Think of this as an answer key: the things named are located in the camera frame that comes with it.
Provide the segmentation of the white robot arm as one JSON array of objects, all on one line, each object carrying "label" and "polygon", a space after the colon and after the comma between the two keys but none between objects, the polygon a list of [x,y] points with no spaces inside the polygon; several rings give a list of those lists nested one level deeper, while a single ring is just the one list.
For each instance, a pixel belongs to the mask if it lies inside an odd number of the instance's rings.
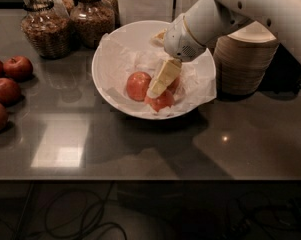
[{"label": "white robot arm", "polygon": [[163,33],[164,51],[191,62],[219,37],[257,21],[301,65],[301,0],[198,0]]}]

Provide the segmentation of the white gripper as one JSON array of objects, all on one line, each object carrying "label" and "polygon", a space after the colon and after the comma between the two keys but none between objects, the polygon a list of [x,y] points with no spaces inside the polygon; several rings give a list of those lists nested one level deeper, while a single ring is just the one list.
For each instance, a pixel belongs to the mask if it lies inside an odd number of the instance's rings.
[{"label": "white gripper", "polygon": [[175,59],[161,60],[150,81],[147,96],[159,97],[180,75],[182,62],[191,62],[206,51],[193,37],[186,21],[180,14],[166,29],[152,37],[152,43],[163,47]]}]

